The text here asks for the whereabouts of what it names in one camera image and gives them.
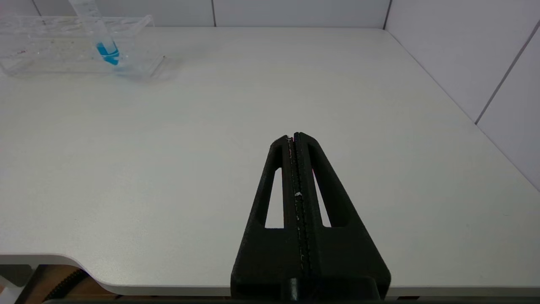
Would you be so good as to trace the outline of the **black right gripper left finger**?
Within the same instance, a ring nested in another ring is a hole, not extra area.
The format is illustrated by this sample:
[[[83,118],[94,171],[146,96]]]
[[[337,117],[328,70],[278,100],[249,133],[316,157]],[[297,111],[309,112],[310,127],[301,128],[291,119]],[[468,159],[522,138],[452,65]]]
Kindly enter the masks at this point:
[[[247,301],[297,301],[303,275],[294,196],[291,138],[270,145],[231,273],[231,296]],[[281,171],[283,228],[265,226],[277,170]]]

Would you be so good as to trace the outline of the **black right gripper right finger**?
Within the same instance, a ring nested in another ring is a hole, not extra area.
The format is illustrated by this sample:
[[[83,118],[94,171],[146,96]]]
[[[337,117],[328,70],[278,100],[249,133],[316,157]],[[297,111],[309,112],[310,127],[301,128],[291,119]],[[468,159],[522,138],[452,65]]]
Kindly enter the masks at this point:
[[[391,275],[322,147],[294,135],[295,202],[302,275],[299,300],[378,301]]]

